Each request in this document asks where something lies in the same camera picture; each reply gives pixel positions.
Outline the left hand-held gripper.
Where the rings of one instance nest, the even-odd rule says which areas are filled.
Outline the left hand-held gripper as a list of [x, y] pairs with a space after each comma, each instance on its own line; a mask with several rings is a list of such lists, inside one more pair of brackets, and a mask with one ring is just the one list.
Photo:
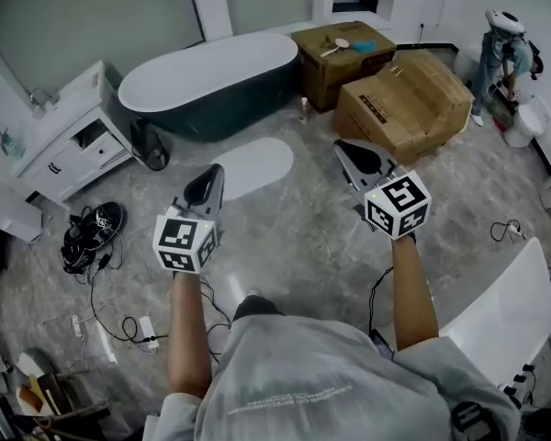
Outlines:
[[162, 268], [200, 274], [219, 244], [217, 219], [225, 172], [221, 165], [201, 167], [178, 189], [156, 220], [152, 249]]

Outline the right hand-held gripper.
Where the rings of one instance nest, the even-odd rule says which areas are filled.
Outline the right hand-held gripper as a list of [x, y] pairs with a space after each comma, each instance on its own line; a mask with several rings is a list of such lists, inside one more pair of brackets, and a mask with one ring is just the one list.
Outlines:
[[426, 222], [431, 194], [421, 178], [386, 149], [355, 139], [337, 140], [333, 149], [354, 189], [356, 211], [373, 229], [398, 240]]

